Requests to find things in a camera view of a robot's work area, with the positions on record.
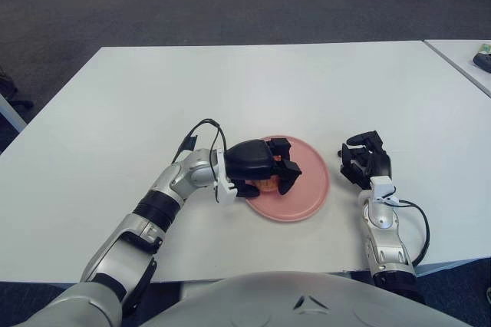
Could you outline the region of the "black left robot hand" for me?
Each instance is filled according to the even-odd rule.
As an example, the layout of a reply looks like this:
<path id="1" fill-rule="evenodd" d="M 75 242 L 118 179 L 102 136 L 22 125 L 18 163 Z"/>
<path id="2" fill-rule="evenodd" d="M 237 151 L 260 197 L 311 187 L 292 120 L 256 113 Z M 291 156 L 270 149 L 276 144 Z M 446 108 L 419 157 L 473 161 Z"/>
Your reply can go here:
<path id="1" fill-rule="evenodd" d="M 285 195 L 302 175 L 297 163 L 290 160 L 288 139 L 247 140 L 227 150 L 216 151 L 217 165 L 212 169 L 217 202 L 235 198 L 256 198 L 262 193 L 254 181 L 276 182 L 275 189 Z"/>

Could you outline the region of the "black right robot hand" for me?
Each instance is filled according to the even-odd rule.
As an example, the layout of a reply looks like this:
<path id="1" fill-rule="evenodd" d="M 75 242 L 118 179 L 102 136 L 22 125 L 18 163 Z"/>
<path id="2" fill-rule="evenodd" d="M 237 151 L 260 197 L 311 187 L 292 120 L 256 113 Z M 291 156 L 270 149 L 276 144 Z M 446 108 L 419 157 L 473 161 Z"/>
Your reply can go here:
<path id="1" fill-rule="evenodd" d="M 338 157 L 341 174 L 361 189 L 360 194 L 371 195 L 373 190 L 378 190 L 374 197 L 385 200 L 396 193 L 391 159 L 377 131 L 348 138 L 341 145 Z"/>

